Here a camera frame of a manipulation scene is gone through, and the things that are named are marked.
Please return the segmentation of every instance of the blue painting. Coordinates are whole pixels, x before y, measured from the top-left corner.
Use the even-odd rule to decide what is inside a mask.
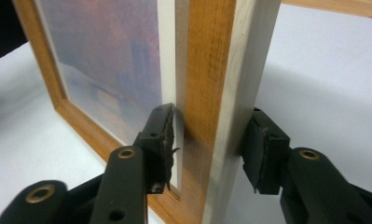
[[[68,99],[124,144],[161,104],[154,0],[38,0]]]

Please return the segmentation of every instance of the light wood strip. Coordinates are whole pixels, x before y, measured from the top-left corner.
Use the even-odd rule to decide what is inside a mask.
[[[280,3],[237,1],[203,223],[225,217]]]
[[[282,0],[282,2],[372,18],[372,0]]]

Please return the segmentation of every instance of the glass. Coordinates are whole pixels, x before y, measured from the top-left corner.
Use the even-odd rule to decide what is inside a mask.
[[[154,107],[175,104],[174,3],[35,2],[67,99],[120,143],[133,143]]]

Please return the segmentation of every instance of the wooden frame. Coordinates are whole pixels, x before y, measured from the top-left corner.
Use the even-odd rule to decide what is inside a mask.
[[[282,0],[282,2],[372,18],[372,0]]]
[[[176,82],[186,84],[186,101],[178,105],[186,127],[182,192],[180,197],[169,191],[148,197],[167,223],[222,221],[279,4],[177,1]],[[66,99],[34,1],[15,0],[15,5],[55,109],[107,160],[120,144]]]

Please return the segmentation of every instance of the black object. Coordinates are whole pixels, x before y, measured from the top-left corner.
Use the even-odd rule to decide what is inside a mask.
[[[372,223],[372,193],[349,184],[316,150],[290,138],[255,109],[244,138],[243,169],[255,190],[279,194],[287,223]]]
[[[26,41],[11,0],[0,0],[0,58]]]
[[[174,106],[155,108],[133,146],[110,154],[104,174],[67,190],[56,180],[24,189],[0,223],[146,223],[147,193],[163,193],[173,155]]]

